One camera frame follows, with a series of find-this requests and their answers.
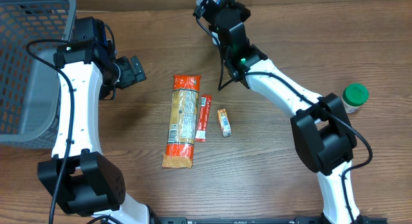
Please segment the long orange pasta packet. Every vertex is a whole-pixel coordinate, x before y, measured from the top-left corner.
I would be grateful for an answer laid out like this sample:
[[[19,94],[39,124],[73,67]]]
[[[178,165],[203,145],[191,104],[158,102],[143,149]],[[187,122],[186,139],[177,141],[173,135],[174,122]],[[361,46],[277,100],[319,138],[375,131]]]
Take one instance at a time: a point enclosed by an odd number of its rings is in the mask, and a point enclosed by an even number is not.
[[[191,168],[200,90],[199,75],[175,75],[164,168]]]

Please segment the red snack stick packet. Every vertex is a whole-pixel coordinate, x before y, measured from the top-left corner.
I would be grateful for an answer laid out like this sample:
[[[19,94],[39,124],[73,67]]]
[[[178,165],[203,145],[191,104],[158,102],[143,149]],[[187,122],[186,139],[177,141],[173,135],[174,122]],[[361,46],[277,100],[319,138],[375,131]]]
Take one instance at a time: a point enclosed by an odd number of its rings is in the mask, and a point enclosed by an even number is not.
[[[212,96],[204,95],[201,97],[201,108],[196,130],[195,141],[206,142],[206,130],[209,121],[209,113],[211,108]]]

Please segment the green lid spice jar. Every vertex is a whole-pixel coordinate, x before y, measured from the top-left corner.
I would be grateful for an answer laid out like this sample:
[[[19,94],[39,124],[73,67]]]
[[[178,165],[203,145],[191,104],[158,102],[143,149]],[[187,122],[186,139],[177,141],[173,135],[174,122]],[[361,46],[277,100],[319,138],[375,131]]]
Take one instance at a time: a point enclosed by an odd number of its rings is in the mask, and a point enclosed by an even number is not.
[[[362,84],[350,84],[342,92],[342,103],[347,113],[359,109],[369,98],[369,91]]]

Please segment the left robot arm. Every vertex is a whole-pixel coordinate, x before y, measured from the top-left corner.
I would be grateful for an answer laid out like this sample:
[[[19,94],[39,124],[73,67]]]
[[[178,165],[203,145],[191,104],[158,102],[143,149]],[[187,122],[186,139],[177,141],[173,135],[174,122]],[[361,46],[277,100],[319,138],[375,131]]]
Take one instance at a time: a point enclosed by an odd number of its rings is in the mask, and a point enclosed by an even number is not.
[[[126,57],[116,57],[114,38],[82,34],[58,41],[48,62],[59,75],[60,115],[51,160],[38,164],[37,175],[52,196],[49,223],[56,207],[65,214],[90,216],[91,222],[158,223],[151,208],[126,192],[121,170],[103,154],[98,135],[98,103],[117,89],[140,82]]]

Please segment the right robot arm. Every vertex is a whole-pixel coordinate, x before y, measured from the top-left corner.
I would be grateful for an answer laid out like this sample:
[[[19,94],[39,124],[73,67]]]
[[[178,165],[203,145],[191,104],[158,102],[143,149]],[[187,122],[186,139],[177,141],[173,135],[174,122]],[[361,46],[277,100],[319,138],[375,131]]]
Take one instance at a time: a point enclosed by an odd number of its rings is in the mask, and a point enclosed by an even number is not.
[[[230,82],[241,82],[290,118],[295,150],[303,164],[316,174],[323,197],[321,223],[371,223],[355,204],[350,173],[368,162],[352,164],[360,140],[370,144],[350,124],[341,99],[323,97],[305,89],[250,43],[244,23],[250,10],[236,0],[197,0],[193,15],[205,19],[204,31],[218,47],[221,68]]]

